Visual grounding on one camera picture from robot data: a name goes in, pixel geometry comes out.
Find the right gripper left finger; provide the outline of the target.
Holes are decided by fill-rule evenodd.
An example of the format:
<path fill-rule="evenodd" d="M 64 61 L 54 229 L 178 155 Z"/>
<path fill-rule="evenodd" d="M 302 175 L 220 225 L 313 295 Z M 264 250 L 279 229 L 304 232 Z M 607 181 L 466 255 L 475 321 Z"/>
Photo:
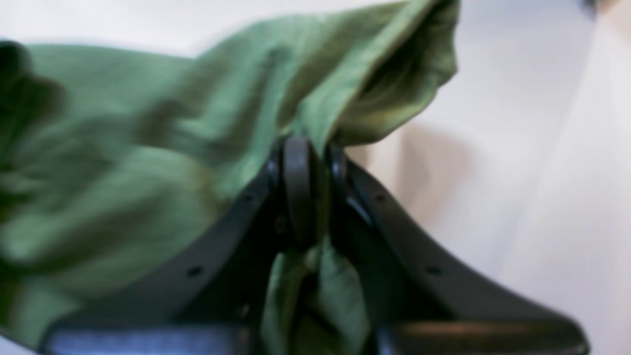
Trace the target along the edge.
<path fill-rule="evenodd" d="M 139 281 L 50 326 L 44 355 L 259 355 L 271 265 L 316 242 L 313 147 L 278 143 L 217 222 Z"/>

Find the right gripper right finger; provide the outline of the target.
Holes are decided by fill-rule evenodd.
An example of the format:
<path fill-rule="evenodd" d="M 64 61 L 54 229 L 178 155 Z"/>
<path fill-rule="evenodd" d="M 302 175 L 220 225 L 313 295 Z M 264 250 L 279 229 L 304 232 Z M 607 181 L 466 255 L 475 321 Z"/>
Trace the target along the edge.
<path fill-rule="evenodd" d="M 587 355 L 570 318 L 468 267 L 338 146 L 328 149 L 334 247 L 356 268 L 375 355 Z"/>

